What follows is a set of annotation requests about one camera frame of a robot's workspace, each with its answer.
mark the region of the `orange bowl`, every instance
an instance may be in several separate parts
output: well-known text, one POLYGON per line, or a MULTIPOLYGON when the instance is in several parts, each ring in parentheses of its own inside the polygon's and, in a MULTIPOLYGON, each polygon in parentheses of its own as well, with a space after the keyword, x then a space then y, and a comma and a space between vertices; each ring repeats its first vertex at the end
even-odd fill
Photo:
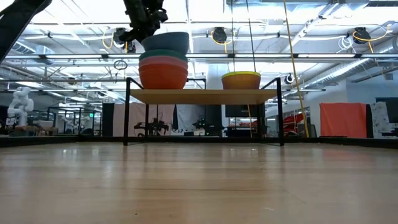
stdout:
POLYGON ((168 64, 150 64, 150 65, 144 65, 138 68, 139 72, 143 72, 145 70, 158 70, 158 71, 181 71, 181 72, 186 72, 187 69, 180 67, 178 65, 168 65, 168 64))
POLYGON ((148 69, 140 71, 139 78, 145 89, 178 90, 183 89, 188 71, 148 69))
POLYGON ((222 76, 225 90, 258 90, 261 74, 257 72, 230 72, 222 76))

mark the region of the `table top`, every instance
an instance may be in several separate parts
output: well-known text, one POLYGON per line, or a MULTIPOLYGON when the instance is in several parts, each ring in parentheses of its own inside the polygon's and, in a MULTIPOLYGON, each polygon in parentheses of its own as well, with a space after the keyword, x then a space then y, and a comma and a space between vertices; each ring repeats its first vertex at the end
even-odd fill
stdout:
POLYGON ((131 90, 148 105, 258 105, 277 95, 276 90, 131 90))

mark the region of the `blue bowl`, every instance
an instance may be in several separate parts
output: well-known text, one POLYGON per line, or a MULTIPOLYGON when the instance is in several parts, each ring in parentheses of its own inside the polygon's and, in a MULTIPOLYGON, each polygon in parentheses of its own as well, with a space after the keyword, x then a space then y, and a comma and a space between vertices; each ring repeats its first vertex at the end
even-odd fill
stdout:
POLYGON ((169 32, 153 35, 141 42, 145 51, 150 50, 174 50, 186 55, 189 49, 189 35, 186 32, 169 32))

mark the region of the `teal bowl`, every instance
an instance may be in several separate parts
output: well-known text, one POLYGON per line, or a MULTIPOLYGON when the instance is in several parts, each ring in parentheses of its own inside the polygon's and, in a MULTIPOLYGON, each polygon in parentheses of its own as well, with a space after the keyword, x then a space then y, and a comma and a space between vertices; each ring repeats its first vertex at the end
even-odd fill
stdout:
POLYGON ((145 51, 150 50, 174 50, 180 54, 186 55, 189 50, 189 34, 186 32, 168 32, 164 34, 153 35, 141 42, 145 51))
POLYGON ((141 56, 139 57, 139 60, 144 60, 145 58, 149 58, 149 57, 155 57, 155 56, 169 56, 169 57, 175 57, 175 58, 179 58, 183 61, 188 61, 188 58, 186 58, 185 55, 176 52, 174 50, 150 50, 147 51, 143 54, 141 54, 141 56))

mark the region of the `white humanoid robot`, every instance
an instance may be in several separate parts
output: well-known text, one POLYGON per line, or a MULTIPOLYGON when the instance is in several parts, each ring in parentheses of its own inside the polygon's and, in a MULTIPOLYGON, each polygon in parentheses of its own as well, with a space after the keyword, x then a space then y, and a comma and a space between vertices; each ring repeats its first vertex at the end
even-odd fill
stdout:
POLYGON ((33 111, 34 107, 33 100, 28 97, 29 93, 29 87, 19 87, 17 88, 17 91, 14 92, 14 99, 12 100, 7 110, 7 125, 14 125, 16 123, 16 115, 18 115, 18 126, 26 126, 27 112, 33 111))

